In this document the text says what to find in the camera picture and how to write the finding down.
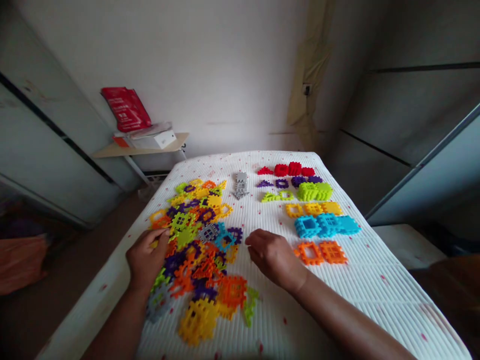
left hand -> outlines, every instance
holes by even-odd
[[[130,267],[130,284],[132,290],[150,293],[155,279],[165,262],[165,254],[169,244],[170,229],[144,231],[138,240],[126,252],[126,260]],[[151,245],[158,240],[158,245]]]

red building block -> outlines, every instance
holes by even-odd
[[[258,175],[273,175],[273,171],[270,170],[268,167],[264,166],[260,170],[258,170]]]
[[[288,165],[288,175],[290,176],[298,176],[302,172],[302,164],[299,162],[292,161],[290,165]]]
[[[277,164],[275,166],[275,176],[277,177],[287,176],[288,172],[289,172],[289,167],[285,164]]]
[[[301,174],[303,176],[315,176],[315,170],[313,170],[311,167],[304,167],[301,169]]]

white box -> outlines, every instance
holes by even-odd
[[[136,149],[165,149],[168,145],[177,140],[173,130],[143,134],[130,137],[132,145]]]

forearm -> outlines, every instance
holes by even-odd
[[[149,293],[128,288],[82,359],[133,359],[142,335]]]
[[[338,343],[360,359],[414,359],[390,334],[309,272],[292,296]]]

hand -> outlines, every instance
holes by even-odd
[[[130,267],[130,289],[150,293],[165,262],[169,231],[168,228],[144,231],[128,249],[126,260]],[[158,241],[156,248],[152,247],[154,241]]]
[[[257,229],[246,238],[245,245],[260,271],[289,293],[295,294],[307,281],[309,270],[283,236]]]

